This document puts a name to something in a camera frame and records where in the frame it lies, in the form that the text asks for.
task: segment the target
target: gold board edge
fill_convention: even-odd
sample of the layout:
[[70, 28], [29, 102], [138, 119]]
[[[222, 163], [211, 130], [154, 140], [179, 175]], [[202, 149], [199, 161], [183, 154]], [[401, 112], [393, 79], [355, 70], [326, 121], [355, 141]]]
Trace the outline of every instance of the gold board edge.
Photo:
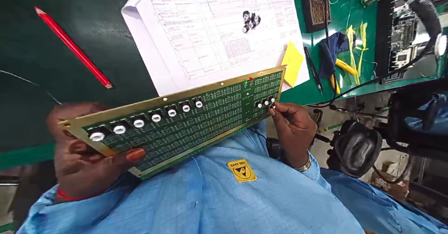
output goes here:
[[[62, 128], [64, 130], [68, 130], [71, 134], [73, 134], [78, 139], [86, 142], [88, 145], [93, 147], [98, 152], [102, 153], [104, 156], [109, 157], [109, 156], [115, 155], [116, 153], [114, 151], [112, 151], [109, 147], [104, 145], [103, 143], [101, 143], [101, 142], [94, 142], [94, 141], [90, 140], [90, 138], [88, 137], [87, 132], [85, 130], [83, 130], [81, 127], [86, 126], [86, 125], [96, 124], [98, 122], [108, 121], [108, 120], [111, 120], [111, 119], [116, 118], [116, 117], [126, 116], [126, 115], [132, 114], [134, 112], [150, 109], [150, 108], [155, 107], [155, 106], [161, 106], [161, 105], [164, 105], [164, 104], [169, 105], [169, 104], [172, 104], [172, 103], [176, 103], [178, 101], [182, 101], [182, 99], [187, 98], [187, 97], [191, 97], [191, 96], [195, 96], [195, 95], [198, 95], [198, 94], [203, 94], [205, 92], [212, 91], [212, 90], [215, 90], [215, 89], [227, 87], [227, 86], [236, 84], [238, 82], [243, 82], [244, 80], [247, 80], [249, 77], [253, 77], [253, 78], [261, 77], [261, 76], [268, 75], [268, 74], [271, 74], [271, 73], [274, 73], [274, 72], [277, 72], [277, 71], [280, 71], [280, 70], [282, 70], [283, 73], [282, 73], [282, 77], [281, 77], [281, 81], [280, 81], [279, 94], [278, 94], [278, 98], [277, 98], [277, 100], [279, 100], [280, 99], [280, 94], [281, 94], [281, 89], [282, 89], [283, 82], [284, 82], [284, 75], [285, 75], [285, 72], [286, 72], [286, 65], [274, 67], [274, 68], [267, 69], [267, 70], [261, 70], [261, 71], [258, 71], [258, 72], [250, 73], [250, 74], [247, 74], [247, 75], [244, 75], [244, 76], [234, 77], [234, 78], [231, 78], [231, 79], [228, 79], [228, 80], [224, 80], [224, 81], [211, 83], [209, 85], [205, 85], [205, 86], [194, 88], [194, 89], [187, 90], [187, 91], [176, 92], [176, 93], [169, 94], [169, 95], [166, 95], [166, 96], [161, 96], [161, 97], [157, 97], [157, 98], [148, 99], [148, 100], [140, 101], [140, 102], [137, 102], [137, 103], [133, 103], [133, 104], [130, 104], [130, 105], [124, 105], [124, 106], [120, 106], [120, 107], [117, 107], [117, 108], [112, 108], [112, 109], [109, 109], [109, 110], [106, 110], [106, 111], [101, 111], [101, 112], [97, 112], [97, 113], [88, 114], [88, 115], [85, 115], [85, 116], [81, 116], [81, 117], [77, 117], [77, 118], [74, 118], [74, 119], [70, 119], [70, 120], [59, 122], [58, 125], [59, 125], [60, 128]], [[171, 97], [171, 98], [169, 100], [167, 100], [167, 101], [164, 101], [163, 99], [165, 97], [166, 98]], [[219, 139], [221, 137], [224, 137], [227, 134], [232, 133], [235, 130], [238, 130], [239, 128], [243, 127], [244, 125], [247, 125], [247, 124], [244, 123], [243, 125], [241, 125], [239, 127], [236, 127], [234, 130], [227, 131], [225, 134], [223, 134], [223, 135], [220, 134], [220, 135], [216, 136], [215, 138]]]
[[121, 117], [121, 116], [126, 116], [129, 115], [131, 113], [134, 112], [138, 112], [138, 111], [143, 111], [143, 110], [147, 110], [150, 109], [152, 107], [155, 106], [161, 106], [161, 105], [170, 105], [173, 104], [175, 102], [178, 101], [182, 101], [182, 99], [187, 98], [187, 97], [191, 97], [191, 96], [195, 96], [198, 94], [203, 94], [205, 92], [208, 91], [212, 91], [212, 90], [216, 90], [219, 88], [223, 88], [223, 87], [227, 87], [230, 86], [232, 84], [236, 84], [238, 82], [243, 82], [244, 80], [247, 80], [249, 77], [260, 77], [260, 76], [264, 76], [267, 74], [271, 74], [273, 72], [277, 72], [280, 70], [283, 70], [283, 75], [282, 75], [282, 80], [280, 83], [280, 88], [279, 88], [279, 93], [281, 92], [281, 84], [283, 84], [283, 77], [284, 77], [284, 73], [285, 73], [285, 65], [282, 66], [278, 66], [275, 68], [271, 68], [271, 69], [267, 69], [267, 70], [262, 70], [262, 71], [258, 71], [258, 72], [254, 72], [254, 73], [250, 73], [244, 76], [239, 76], [239, 77], [234, 77], [228, 80], [224, 80], [224, 81], [219, 81], [219, 82], [215, 82], [215, 83], [211, 83], [209, 85], [205, 85], [202, 87], [198, 87], [198, 88], [194, 88], [191, 90], [187, 90], [187, 91], [181, 91], [181, 92], [176, 92], [173, 94], [169, 94], [166, 96], [161, 96], [161, 97], [157, 97], [157, 98], [153, 98], [153, 99], [148, 99], [148, 100], [144, 100], [144, 101], [140, 101], [137, 103], [133, 103], [130, 105], [124, 105], [124, 106], [120, 106], [120, 107], [116, 107], [116, 108], [112, 108], [106, 111], [101, 111], [101, 112], [96, 112], [93, 114], [88, 114], [85, 116], [81, 116], [81, 117], [77, 117], [74, 119], [70, 119], [70, 120], [66, 120], [66, 121], [62, 121], [59, 122], [59, 126], [61, 126], [64, 129], [67, 129], [68, 131], [70, 131], [71, 127], [77, 128], [77, 127], [82, 127], [82, 126], [86, 126], [86, 125], [92, 125], [92, 124], [96, 124], [102, 121], [108, 121], [111, 120], [113, 118], [116, 117]]

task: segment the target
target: yellow label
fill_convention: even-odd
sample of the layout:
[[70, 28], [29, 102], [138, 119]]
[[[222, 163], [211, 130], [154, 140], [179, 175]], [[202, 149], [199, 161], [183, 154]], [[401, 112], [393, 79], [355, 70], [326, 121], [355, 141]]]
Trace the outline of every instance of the yellow label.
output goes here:
[[228, 162], [227, 166], [233, 172], [233, 175], [238, 182], [253, 182], [257, 179], [254, 171], [250, 168], [249, 163], [244, 159]]
[[297, 77], [299, 75], [300, 66], [303, 62], [303, 56], [297, 50], [294, 43], [289, 41], [288, 47], [286, 47], [286, 52], [283, 56], [282, 65], [288, 65], [286, 72], [284, 73], [284, 80], [293, 87], [296, 85]]

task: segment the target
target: black pen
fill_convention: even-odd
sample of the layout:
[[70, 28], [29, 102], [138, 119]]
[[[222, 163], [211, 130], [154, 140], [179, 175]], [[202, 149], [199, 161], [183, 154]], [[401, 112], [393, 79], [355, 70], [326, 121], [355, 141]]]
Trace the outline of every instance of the black pen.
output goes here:
[[317, 88], [319, 89], [320, 94], [323, 96], [322, 83], [320, 82], [319, 74], [317, 74], [316, 67], [314, 66], [314, 63], [311, 60], [310, 52], [308, 51], [307, 47], [303, 47], [303, 49], [305, 50], [305, 57], [306, 59], [308, 59], [308, 62], [310, 63], [311, 72], [313, 73], [314, 79], [316, 80]]

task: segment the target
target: paper sheet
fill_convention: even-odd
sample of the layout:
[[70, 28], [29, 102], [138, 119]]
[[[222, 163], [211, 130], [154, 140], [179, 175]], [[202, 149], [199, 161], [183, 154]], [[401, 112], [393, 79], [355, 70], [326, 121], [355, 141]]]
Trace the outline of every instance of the paper sheet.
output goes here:
[[288, 65], [286, 72], [284, 74], [284, 80], [289, 84], [289, 86], [295, 86], [296, 80], [299, 74], [300, 66], [302, 65], [303, 56], [297, 50], [294, 43], [289, 42], [286, 52], [284, 53], [282, 65]]
[[[244, 11], [261, 17], [247, 33]], [[289, 41], [304, 54], [294, 0], [129, 0], [122, 14], [160, 96], [279, 66]]]

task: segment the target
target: printed circuit board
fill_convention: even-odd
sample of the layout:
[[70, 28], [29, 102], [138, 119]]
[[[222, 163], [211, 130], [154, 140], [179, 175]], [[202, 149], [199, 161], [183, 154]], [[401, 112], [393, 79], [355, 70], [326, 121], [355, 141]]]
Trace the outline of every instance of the printed circuit board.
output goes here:
[[105, 156], [135, 147], [129, 171], [148, 178], [268, 117], [285, 66], [60, 122]]

